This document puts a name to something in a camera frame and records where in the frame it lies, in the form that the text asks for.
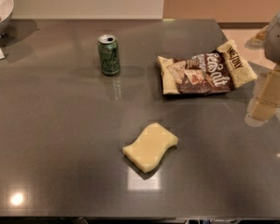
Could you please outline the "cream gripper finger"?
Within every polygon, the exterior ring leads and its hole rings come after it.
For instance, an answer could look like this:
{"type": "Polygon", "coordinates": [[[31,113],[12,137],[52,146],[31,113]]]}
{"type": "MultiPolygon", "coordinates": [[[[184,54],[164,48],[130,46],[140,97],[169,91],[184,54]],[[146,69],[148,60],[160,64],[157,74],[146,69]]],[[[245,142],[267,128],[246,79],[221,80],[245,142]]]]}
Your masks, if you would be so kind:
{"type": "Polygon", "coordinates": [[[249,103],[249,116],[259,121],[267,121],[279,107],[280,64],[273,70],[260,74],[249,103]]]}

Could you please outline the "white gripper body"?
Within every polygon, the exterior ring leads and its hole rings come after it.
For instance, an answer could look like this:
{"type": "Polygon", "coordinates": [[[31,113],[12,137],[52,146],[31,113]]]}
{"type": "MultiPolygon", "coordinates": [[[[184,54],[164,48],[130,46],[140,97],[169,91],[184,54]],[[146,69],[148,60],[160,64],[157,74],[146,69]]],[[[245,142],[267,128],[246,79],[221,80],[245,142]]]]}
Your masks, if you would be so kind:
{"type": "Polygon", "coordinates": [[[280,10],[268,25],[264,53],[268,60],[280,64],[280,10]]]}

